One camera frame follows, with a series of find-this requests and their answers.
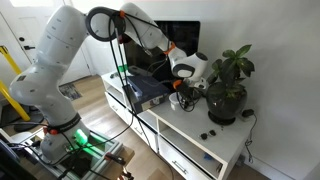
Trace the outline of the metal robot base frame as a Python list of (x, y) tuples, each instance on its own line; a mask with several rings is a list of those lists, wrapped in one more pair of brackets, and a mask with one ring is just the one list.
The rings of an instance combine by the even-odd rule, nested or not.
[(44, 168), (60, 180), (134, 180), (126, 169), (134, 155), (122, 143), (97, 132), (86, 136), (78, 130), (71, 139), (74, 145), (62, 146), (65, 154), (56, 161), (44, 158), (40, 143), (44, 140), (41, 129), (21, 142)]

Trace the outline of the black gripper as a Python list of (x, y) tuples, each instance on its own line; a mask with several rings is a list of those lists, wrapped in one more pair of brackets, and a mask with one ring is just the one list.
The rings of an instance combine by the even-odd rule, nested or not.
[(181, 95), (181, 105), (186, 109), (188, 107), (188, 101), (193, 100), (194, 106), (198, 103), (206, 86), (197, 84), (195, 87), (190, 87), (185, 81), (179, 79), (173, 82), (173, 88)]

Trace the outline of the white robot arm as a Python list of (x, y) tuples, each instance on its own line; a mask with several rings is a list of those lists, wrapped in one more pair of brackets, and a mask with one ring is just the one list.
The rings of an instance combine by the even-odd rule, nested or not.
[(36, 48), (36, 62), (10, 84), (10, 95), (19, 103), (40, 110), (48, 122), (40, 143), (42, 159), (55, 162), (67, 155), (65, 146), (78, 130), (90, 130), (81, 121), (71, 100), (59, 91), (59, 83), (88, 36), (110, 42), (127, 35), (145, 50), (159, 48), (170, 61), (171, 72), (197, 84), (208, 58), (196, 52), (187, 55), (169, 40), (158, 25), (137, 5), (129, 2), (118, 10), (95, 7), (84, 14), (64, 5), (50, 17)]

